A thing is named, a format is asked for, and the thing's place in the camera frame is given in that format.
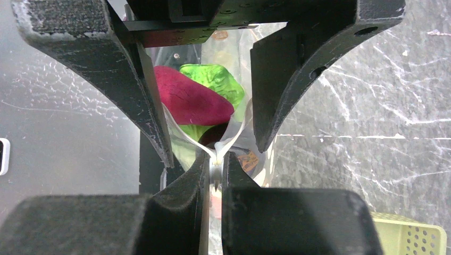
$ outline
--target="green plastic object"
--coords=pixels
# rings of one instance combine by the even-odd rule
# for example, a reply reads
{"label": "green plastic object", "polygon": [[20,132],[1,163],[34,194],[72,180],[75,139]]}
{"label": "green plastic object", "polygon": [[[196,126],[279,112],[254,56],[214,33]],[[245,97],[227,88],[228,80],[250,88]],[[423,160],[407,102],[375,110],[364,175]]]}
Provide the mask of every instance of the green plastic object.
{"label": "green plastic object", "polygon": [[[235,110],[244,98],[244,89],[222,65],[185,64],[180,68],[180,72],[227,99]],[[199,141],[201,136],[212,127],[199,125],[179,126],[196,141]]]}
{"label": "green plastic object", "polygon": [[385,255],[446,255],[443,228],[380,212],[371,213]]}

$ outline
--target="clear plastic bag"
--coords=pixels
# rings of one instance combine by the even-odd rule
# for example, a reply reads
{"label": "clear plastic bag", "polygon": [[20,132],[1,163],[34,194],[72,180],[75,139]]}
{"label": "clear plastic bag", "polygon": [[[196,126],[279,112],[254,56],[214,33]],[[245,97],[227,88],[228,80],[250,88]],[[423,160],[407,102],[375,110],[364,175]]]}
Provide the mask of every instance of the clear plastic bag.
{"label": "clear plastic bag", "polygon": [[[250,49],[254,42],[263,39],[284,26],[285,23],[273,23],[261,25],[253,30],[216,31],[206,43],[202,44],[202,50],[193,48],[193,45],[176,46],[184,47],[184,50],[191,56],[186,58],[187,61],[184,63],[177,62],[173,58],[174,54],[180,55],[177,51],[181,48],[153,49],[152,59],[155,65],[166,65],[177,70],[182,64],[222,65],[233,75],[245,91],[244,99],[232,115],[221,140],[215,144],[215,150],[199,146],[196,141],[190,141],[189,136],[184,134],[171,119],[169,111],[165,111],[174,155],[185,170],[189,169],[193,164],[196,150],[200,148],[207,151],[213,161],[218,161],[227,151],[232,151],[237,155],[243,170],[257,184],[263,187],[270,185],[274,173],[274,151],[272,150],[272,144],[265,153],[260,153],[256,146],[252,120]],[[216,170],[220,171],[222,165],[212,167],[216,167]],[[222,254],[221,222],[219,220],[221,217],[221,196],[221,189],[217,191],[212,189],[209,254]]]}

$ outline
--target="black 3d-printed part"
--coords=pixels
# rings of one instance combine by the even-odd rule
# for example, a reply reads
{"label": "black 3d-printed part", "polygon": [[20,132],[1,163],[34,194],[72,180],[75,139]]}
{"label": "black 3d-printed part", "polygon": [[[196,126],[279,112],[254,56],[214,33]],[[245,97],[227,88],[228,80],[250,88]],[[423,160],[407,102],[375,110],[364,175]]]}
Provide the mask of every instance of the black 3d-printed part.
{"label": "black 3d-printed part", "polygon": [[154,195],[37,197],[0,231],[0,254],[207,254],[208,159]]}
{"label": "black 3d-printed part", "polygon": [[365,202],[350,191],[231,187],[222,217],[224,255],[383,254]]}
{"label": "black 3d-printed part", "polygon": [[152,61],[104,0],[12,0],[19,31],[36,49],[90,82],[150,139],[166,166],[171,144]]}
{"label": "black 3d-printed part", "polygon": [[250,51],[260,151],[268,149],[285,117],[324,70],[404,17],[403,0],[315,2],[315,9],[254,43]]}

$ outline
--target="white streaks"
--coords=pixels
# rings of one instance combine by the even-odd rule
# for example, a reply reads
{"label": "white streaks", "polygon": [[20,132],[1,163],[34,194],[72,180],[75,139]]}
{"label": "white streaks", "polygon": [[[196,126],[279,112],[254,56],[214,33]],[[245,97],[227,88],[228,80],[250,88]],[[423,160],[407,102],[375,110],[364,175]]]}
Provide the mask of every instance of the white streaks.
{"label": "white streaks", "polygon": [[303,134],[278,134],[278,137],[303,137]]}
{"label": "white streaks", "polygon": [[[446,61],[446,60],[448,60],[447,57],[442,57],[442,58],[434,59],[434,60],[431,60],[431,61],[429,61],[429,62],[422,63],[422,64],[416,64],[416,63],[413,63],[413,62],[409,62],[408,64],[409,64],[410,66],[426,66],[426,65],[430,65],[430,64],[433,64],[433,63],[436,63],[436,62],[439,62],[439,61]],[[432,78],[426,78],[425,80],[431,80],[431,79],[436,79],[436,78],[434,78],[434,77],[432,77]]]}
{"label": "white streaks", "polygon": [[71,111],[71,110],[24,108],[24,107],[19,107],[19,106],[8,104],[8,103],[4,102],[3,100],[0,100],[0,103],[2,103],[4,105],[8,105],[8,106],[16,108],[16,109],[20,109],[20,110],[41,111],[41,112],[62,112],[62,113],[74,113],[74,114],[92,116],[92,114],[89,114],[89,113],[74,112],[74,111]]}
{"label": "white streaks", "polygon": [[393,34],[391,33],[390,30],[385,30],[385,33],[388,34],[388,35],[390,35],[391,37],[394,37],[394,38],[396,38],[396,39],[399,39],[399,37],[393,35]]}
{"label": "white streaks", "polygon": [[402,197],[402,195],[400,195],[400,194],[398,194],[398,193],[394,193],[393,191],[390,191],[390,190],[388,190],[387,188],[385,188],[382,184],[380,184],[380,182],[379,182],[378,180],[374,180],[374,179],[371,179],[371,178],[368,178],[368,177],[365,177],[365,176],[362,176],[362,175],[360,175],[360,177],[363,178],[363,179],[365,179],[365,180],[367,180],[367,181],[373,182],[374,184],[377,185],[377,187],[379,187],[379,189],[380,189],[381,191],[384,191],[384,192],[386,192],[386,193],[390,193],[390,194],[393,194],[393,195]]}
{"label": "white streaks", "polygon": [[[278,134],[278,137],[307,137],[303,134]],[[406,138],[405,136],[401,134],[395,134],[393,136],[386,136],[386,135],[359,135],[357,137],[353,137],[351,135],[339,135],[339,136],[332,136],[332,135],[312,135],[308,137],[313,138],[320,138],[320,140],[323,140],[323,138],[348,138],[348,139],[405,139],[405,140],[451,140],[451,137],[435,137],[435,138]]]}
{"label": "white streaks", "polygon": [[329,87],[330,90],[332,91],[332,93],[335,95],[335,97],[338,99],[338,101],[340,102],[340,105],[343,109],[343,117],[345,118],[346,121],[350,120],[350,113],[349,113],[349,109],[346,106],[345,103],[343,103],[343,101],[341,100],[340,96],[338,95],[337,91],[335,91],[335,88],[330,84],[330,82],[324,77],[324,76],[320,76],[318,78],[318,81],[323,84],[324,87]]}
{"label": "white streaks", "polygon": [[397,65],[393,60],[391,60],[391,58],[389,58],[380,48],[373,46],[373,48],[378,51],[380,54],[382,54],[382,56],[387,59],[390,64],[392,64],[394,67],[396,67],[398,70],[405,72],[405,70],[403,68],[401,68],[399,65]]}
{"label": "white streaks", "polygon": [[375,209],[374,205],[370,202],[370,196],[368,195],[368,192],[363,188],[362,183],[359,180],[359,177],[362,177],[361,175],[355,173],[355,171],[350,168],[348,165],[344,164],[343,165],[345,167],[345,169],[347,169],[350,173],[352,178],[357,182],[357,184],[360,186],[360,189],[362,190],[363,193],[363,197],[365,198],[366,203],[368,204],[368,206],[370,206],[371,208],[373,208],[373,210]]}
{"label": "white streaks", "polygon": [[369,88],[370,88],[370,90],[371,90],[371,93],[373,93],[373,96],[374,96],[374,97],[376,97],[376,93],[374,92],[373,87],[380,87],[380,88],[383,88],[383,86],[381,86],[381,85],[378,85],[378,84],[370,84],[370,83],[368,83],[368,82],[366,82],[366,81],[360,79],[359,77],[355,77],[355,76],[353,76],[353,75],[349,75],[349,74],[342,73],[342,72],[337,72],[337,71],[334,71],[334,70],[331,70],[331,69],[329,69],[329,72],[334,73],[334,74],[338,74],[338,75],[341,75],[341,76],[345,76],[345,77],[348,77],[348,78],[352,78],[352,79],[355,79],[355,80],[357,80],[357,81],[359,81],[359,82],[363,82],[364,84],[366,84],[366,85],[369,86]]}
{"label": "white streaks", "polygon": [[368,135],[368,136],[359,136],[357,138],[361,139],[406,139],[405,136],[400,134],[395,134],[392,137],[387,137],[385,135]]}
{"label": "white streaks", "polygon": [[438,31],[437,29],[434,29],[432,31],[427,32],[430,36],[451,36],[451,33],[442,33]]}
{"label": "white streaks", "polygon": [[380,106],[382,106],[384,109],[394,113],[396,116],[398,116],[401,120],[406,122],[406,125],[415,125],[415,124],[430,124],[430,123],[435,123],[435,122],[450,122],[451,118],[439,118],[437,120],[427,120],[427,121],[420,121],[420,120],[411,120],[409,118],[407,118],[406,116],[404,116],[400,111],[395,110],[393,108],[390,108],[387,105],[383,105],[383,104],[379,104]]}
{"label": "white streaks", "polygon": [[451,173],[451,171],[448,170],[448,171],[440,171],[440,172],[435,172],[435,173],[416,174],[416,175],[412,175],[412,176],[408,176],[408,177],[404,177],[404,178],[399,178],[399,179],[391,180],[391,181],[383,180],[382,182],[393,185],[393,184],[400,183],[400,182],[408,182],[408,181],[411,181],[411,180],[416,179],[418,177],[423,177],[423,176],[428,176],[428,175],[436,175],[436,174],[446,174],[446,173]]}

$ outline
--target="gray marble surface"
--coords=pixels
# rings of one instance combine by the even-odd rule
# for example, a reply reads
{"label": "gray marble surface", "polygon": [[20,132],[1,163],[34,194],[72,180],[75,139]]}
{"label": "gray marble surface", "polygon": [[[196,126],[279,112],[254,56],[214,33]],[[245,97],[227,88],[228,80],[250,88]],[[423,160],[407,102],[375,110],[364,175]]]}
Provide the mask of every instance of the gray marble surface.
{"label": "gray marble surface", "polygon": [[442,226],[451,253],[451,1],[325,71],[282,125],[272,186],[356,191],[369,208]]}
{"label": "gray marble surface", "polygon": [[[123,1],[111,2],[122,15]],[[354,190],[372,210],[440,225],[451,237],[450,10],[449,0],[407,0],[402,24],[325,71],[279,131],[272,186]],[[8,1],[0,1],[0,38],[0,137],[12,144],[0,224],[37,194],[137,193],[137,128],[27,46]],[[219,236],[210,241],[220,253]]]}

